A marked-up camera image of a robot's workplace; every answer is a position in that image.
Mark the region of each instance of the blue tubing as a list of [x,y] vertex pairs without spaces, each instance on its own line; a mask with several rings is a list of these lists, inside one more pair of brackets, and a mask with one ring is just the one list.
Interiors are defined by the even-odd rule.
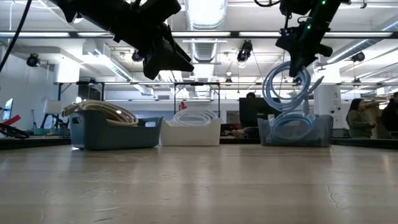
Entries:
[[[308,95],[311,94],[318,86],[321,84],[323,77],[319,78],[313,86],[311,85],[311,75],[307,71],[307,69],[303,68],[301,71],[298,72],[297,76],[302,81],[302,91],[293,97],[281,97],[274,89],[272,84],[273,79],[283,71],[288,70],[290,68],[290,62],[284,62],[277,66],[276,68],[272,69],[269,74],[266,76],[264,83],[262,84],[262,94],[264,96],[265,101],[268,103],[269,106],[273,107],[275,110],[282,112],[278,117],[271,120],[269,122],[271,127],[270,135],[273,140],[283,141],[283,142],[293,142],[298,141],[304,138],[315,126],[315,116],[313,114],[308,115]],[[280,100],[287,100],[287,103],[278,103],[272,99],[272,95],[274,94]],[[297,114],[293,113],[294,110],[299,107],[302,102],[305,102],[304,106],[304,113]],[[292,121],[302,121],[307,125],[307,131],[302,131],[302,134],[296,137],[284,137],[278,134],[277,128],[281,126],[285,126],[287,123]]]

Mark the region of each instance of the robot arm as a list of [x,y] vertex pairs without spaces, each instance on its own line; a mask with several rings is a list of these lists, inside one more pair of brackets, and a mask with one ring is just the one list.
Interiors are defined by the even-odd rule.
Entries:
[[[191,58],[175,43],[165,21],[181,10],[177,0],[141,0],[128,3],[124,0],[50,0],[56,4],[68,22],[82,17],[114,35],[114,40],[125,41],[138,50],[144,58],[144,75],[154,79],[161,70],[192,72]],[[329,24],[341,3],[350,0],[280,0],[262,7],[280,3],[280,11],[287,18],[292,13],[309,15],[298,27],[280,30],[276,46],[289,52],[291,77],[315,61],[316,54],[329,57],[333,49],[321,44],[323,36],[330,31]]]
[[161,70],[192,72],[191,58],[175,43],[164,21],[181,10],[177,0],[150,0],[140,6],[137,0],[51,0],[73,23],[85,18],[125,41],[144,58],[144,75],[155,79]]
[[349,0],[281,0],[280,11],[290,17],[291,13],[310,14],[306,21],[299,22],[298,27],[285,27],[280,30],[282,34],[276,46],[290,54],[290,77],[296,77],[297,72],[309,66],[321,54],[330,57],[333,49],[321,44],[326,32],[330,31],[329,25],[341,3],[351,4]]

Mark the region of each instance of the bin handle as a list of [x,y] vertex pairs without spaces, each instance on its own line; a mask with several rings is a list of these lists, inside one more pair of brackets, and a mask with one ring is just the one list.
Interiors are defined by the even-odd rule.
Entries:
[[79,118],[72,118],[72,124],[80,124]]

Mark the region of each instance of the beige hose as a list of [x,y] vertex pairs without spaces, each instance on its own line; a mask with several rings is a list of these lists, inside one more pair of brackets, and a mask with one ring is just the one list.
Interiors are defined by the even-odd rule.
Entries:
[[138,118],[136,115],[132,114],[130,111],[107,103],[105,101],[98,100],[87,100],[81,103],[72,104],[67,106],[62,111],[62,116],[70,116],[75,110],[98,110],[102,111],[106,115],[106,120],[109,124],[117,126],[137,126]]

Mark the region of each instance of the person with long hair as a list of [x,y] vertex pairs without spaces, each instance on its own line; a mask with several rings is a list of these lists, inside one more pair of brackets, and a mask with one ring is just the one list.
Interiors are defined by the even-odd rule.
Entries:
[[362,99],[353,99],[346,117],[351,138],[370,139],[372,136],[372,129],[376,127],[376,123],[369,121],[364,109]]

